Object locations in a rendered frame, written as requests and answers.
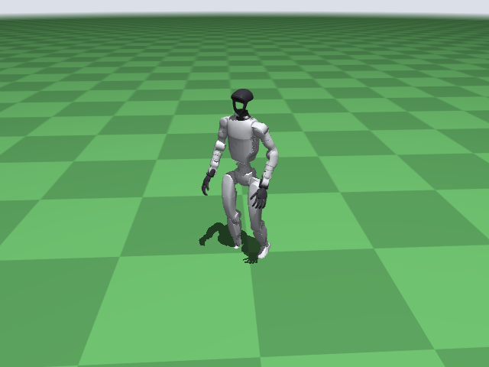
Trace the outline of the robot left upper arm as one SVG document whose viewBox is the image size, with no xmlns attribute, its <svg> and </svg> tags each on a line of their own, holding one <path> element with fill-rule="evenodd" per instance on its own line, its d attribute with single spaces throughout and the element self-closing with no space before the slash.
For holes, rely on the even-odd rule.
<svg viewBox="0 0 489 367">
<path fill-rule="evenodd" d="M 266 157 L 270 160 L 271 152 L 276 151 L 278 153 L 278 150 L 274 144 L 273 139 L 270 136 L 269 128 L 264 123 L 260 122 L 255 122 L 251 127 L 253 129 L 254 135 L 258 137 L 262 141 L 264 147 L 268 149 Z"/>
</svg>

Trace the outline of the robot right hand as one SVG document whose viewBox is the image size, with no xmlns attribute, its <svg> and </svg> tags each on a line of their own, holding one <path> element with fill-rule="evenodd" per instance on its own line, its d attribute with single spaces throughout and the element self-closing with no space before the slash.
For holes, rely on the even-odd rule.
<svg viewBox="0 0 489 367">
<path fill-rule="evenodd" d="M 211 169 L 211 171 L 208 172 L 208 173 L 206 173 L 206 174 L 207 175 L 206 175 L 206 177 L 205 177 L 205 179 L 203 181 L 203 184 L 202 184 L 202 192 L 203 192 L 204 195 L 208 195 L 206 193 L 206 189 L 209 190 L 209 181 L 210 181 L 211 177 L 214 177 L 215 169 Z"/>
</svg>

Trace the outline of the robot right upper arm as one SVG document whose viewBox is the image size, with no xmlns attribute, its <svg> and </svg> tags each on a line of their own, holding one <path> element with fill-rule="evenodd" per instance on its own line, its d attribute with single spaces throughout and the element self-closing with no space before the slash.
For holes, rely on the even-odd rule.
<svg viewBox="0 0 489 367">
<path fill-rule="evenodd" d="M 216 145 L 216 150 L 219 150 L 219 151 L 224 151 L 225 150 L 225 147 L 226 147 L 226 143 L 225 143 L 225 139 L 227 138 L 227 121 L 228 121 L 228 118 L 231 117 L 231 116 L 226 116 L 226 117 L 223 117 L 219 120 L 219 133 L 218 133 L 218 141 L 217 141 L 217 145 Z"/>
</svg>

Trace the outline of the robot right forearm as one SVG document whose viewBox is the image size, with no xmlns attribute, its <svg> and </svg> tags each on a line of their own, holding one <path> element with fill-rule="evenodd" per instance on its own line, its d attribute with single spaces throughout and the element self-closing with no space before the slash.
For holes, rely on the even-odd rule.
<svg viewBox="0 0 489 367">
<path fill-rule="evenodd" d="M 222 156 L 222 153 L 220 153 L 220 151 L 215 150 L 216 145 L 217 145 L 217 142 L 215 143 L 215 147 L 214 147 L 214 150 L 212 152 L 212 159 L 210 162 L 210 167 L 208 169 L 208 172 L 210 172 L 211 169 L 215 169 L 215 174 L 217 173 L 217 167 L 219 166 L 220 158 Z"/>
</svg>

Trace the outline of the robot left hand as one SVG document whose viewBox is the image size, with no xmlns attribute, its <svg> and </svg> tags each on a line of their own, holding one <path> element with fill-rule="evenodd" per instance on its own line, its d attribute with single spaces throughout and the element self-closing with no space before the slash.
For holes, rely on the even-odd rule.
<svg viewBox="0 0 489 367">
<path fill-rule="evenodd" d="M 254 204 L 252 205 L 252 206 L 254 206 L 254 205 L 256 204 L 256 202 L 257 202 L 257 199 L 259 199 L 259 200 L 258 200 L 258 202 L 257 202 L 257 205 L 256 205 L 255 209 L 257 209 L 257 208 L 258 208 L 258 206 L 259 206 L 259 204 L 260 204 L 260 201 L 261 201 L 261 204 L 260 204 L 260 206 L 259 206 L 259 208 L 258 208 L 258 209 L 260 209 L 260 208 L 262 207 L 263 202 L 264 202 L 264 205 L 263 205 L 262 209 L 263 209 L 263 208 L 266 206 L 266 201 L 267 201 L 267 191 L 266 191 L 266 190 L 268 189 L 268 186 L 264 186 L 264 185 L 262 185 L 262 180 L 263 180 L 263 179 L 261 179 L 261 180 L 260 180 L 260 183 L 259 183 L 259 188 L 260 188 L 260 189 L 257 189 L 257 192 L 256 192 L 256 193 L 254 193 L 254 194 L 252 195 L 252 197 L 250 198 L 250 200 L 252 200 L 252 199 L 254 198 L 254 196 L 257 194 L 257 195 L 256 195 L 256 199 L 255 199 L 255 201 L 254 201 Z M 268 185 L 269 185 L 269 184 L 268 184 Z"/>
</svg>

